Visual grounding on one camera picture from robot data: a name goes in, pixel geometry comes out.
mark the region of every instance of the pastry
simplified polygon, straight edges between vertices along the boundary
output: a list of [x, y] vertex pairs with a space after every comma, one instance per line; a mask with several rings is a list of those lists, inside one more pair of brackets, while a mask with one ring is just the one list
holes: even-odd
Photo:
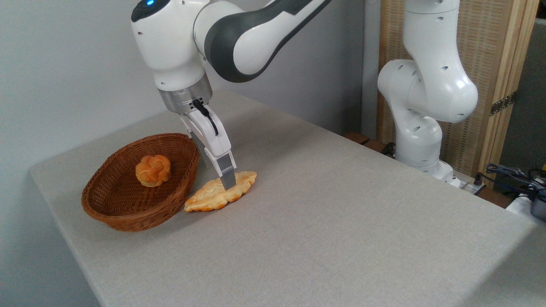
[[234, 202], [248, 192], [256, 180], [256, 172], [239, 172], [235, 174], [236, 185], [224, 190], [220, 178], [207, 182], [199, 191], [188, 199], [184, 211], [211, 211], [218, 210]]

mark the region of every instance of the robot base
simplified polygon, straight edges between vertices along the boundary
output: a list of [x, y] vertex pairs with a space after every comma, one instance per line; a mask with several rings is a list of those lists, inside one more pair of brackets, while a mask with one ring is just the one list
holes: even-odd
[[470, 194], [479, 194], [485, 185], [481, 182], [476, 182], [474, 178], [467, 176], [463, 173], [459, 173], [443, 161], [438, 161], [435, 164], [428, 167], [414, 167], [423, 173], [427, 173], [434, 178], [440, 179], [452, 186], [466, 191]]
[[440, 179], [450, 185], [460, 187], [461, 181], [453, 175], [453, 168], [446, 162], [438, 160], [431, 166], [427, 167], [415, 167], [415, 169], [427, 173], [434, 178]]

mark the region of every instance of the wicker basket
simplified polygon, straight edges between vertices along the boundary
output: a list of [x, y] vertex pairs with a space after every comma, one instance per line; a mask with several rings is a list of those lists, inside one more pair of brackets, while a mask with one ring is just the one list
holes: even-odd
[[[171, 161], [171, 178], [157, 187], [145, 187], [135, 166], [147, 155]], [[135, 141], [111, 155], [85, 187], [81, 203], [87, 214], [113, 229], [138, 232], [175, 215], [195, 181], [199, 150], [185, 134], [167, 133]]]

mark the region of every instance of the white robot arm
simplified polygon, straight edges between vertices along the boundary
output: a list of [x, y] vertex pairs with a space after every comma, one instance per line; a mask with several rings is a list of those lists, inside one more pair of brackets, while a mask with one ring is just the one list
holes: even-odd
[[330, 1], [273, 0], [251, 12], [209, 0], [142, 0], [134, 8], [133, 34], [165, 106], [182, 115], [226, 190], [235, 185], [236, 164], [222, 122], [208, 106], [205, 61], [228, 81], [250, 81]]
[[413, 61], [390, 61], [378, 78], [396, 124], [396, 159], [456, 186], [439, 158], [436, 120], [461, 122], [478, 102], [457, 51], [458, 15], [459, 0], [407, 0], [403, 43]]

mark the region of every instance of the gray tabletop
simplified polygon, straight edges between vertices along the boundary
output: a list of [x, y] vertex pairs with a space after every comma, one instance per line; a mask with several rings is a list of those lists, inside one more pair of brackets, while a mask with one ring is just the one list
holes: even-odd
[[258, 173], [220, 211], [122, 233], [81, 208], [117, 149], [184, 132], [174, 113], [31, 169], [102, 306], [546, 306], [544, 228], [248, 98], [211, 106]]

